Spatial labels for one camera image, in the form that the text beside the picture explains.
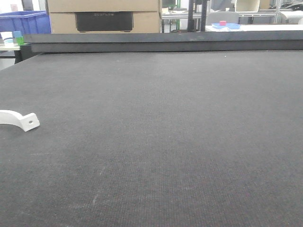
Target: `white plastic bracket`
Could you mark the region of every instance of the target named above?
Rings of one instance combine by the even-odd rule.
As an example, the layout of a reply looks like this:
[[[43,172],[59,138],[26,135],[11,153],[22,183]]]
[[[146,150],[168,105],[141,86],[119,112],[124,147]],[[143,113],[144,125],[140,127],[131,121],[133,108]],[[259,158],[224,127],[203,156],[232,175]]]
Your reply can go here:
[[[34,113],[22,116],[20,113],[11,110],[0,110],[0,124],[11,124],[29,131],[40,125]]]

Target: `blue plastic crate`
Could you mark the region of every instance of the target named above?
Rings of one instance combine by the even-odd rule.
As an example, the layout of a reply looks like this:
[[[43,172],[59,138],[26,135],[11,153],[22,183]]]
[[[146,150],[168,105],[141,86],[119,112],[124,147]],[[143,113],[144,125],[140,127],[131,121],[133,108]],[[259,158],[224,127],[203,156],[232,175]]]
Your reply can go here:
[[[23,34],[49,34],[51,23],[46,11],[19,11],[0,14],[0,32],[21,31]]]

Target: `table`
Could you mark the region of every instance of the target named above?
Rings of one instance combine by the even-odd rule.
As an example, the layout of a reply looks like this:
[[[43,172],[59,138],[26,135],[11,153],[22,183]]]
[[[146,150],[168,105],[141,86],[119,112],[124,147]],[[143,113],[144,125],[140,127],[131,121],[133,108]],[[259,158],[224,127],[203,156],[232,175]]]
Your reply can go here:
[[[302,226],[302,57],[45,54],[0,71],[1,108],[41,122],[0,125],[0,225]]]
[[[213,26],[206,26],[207,32],[218,32],[219,29]],[[232,29],[232,31],[301,31],[303,25],[241,25],[239,30]]]
[[[15,63],[22,61],[20,46],[18,46],[17,44],[15,44],[14,46],[5,46],[4,44],[0,44],[0,52],[2,51],[4,52],[14,51],[14,55],[10,53],[9,54],[2,53],[0,54],[0,58],[15,58]]]

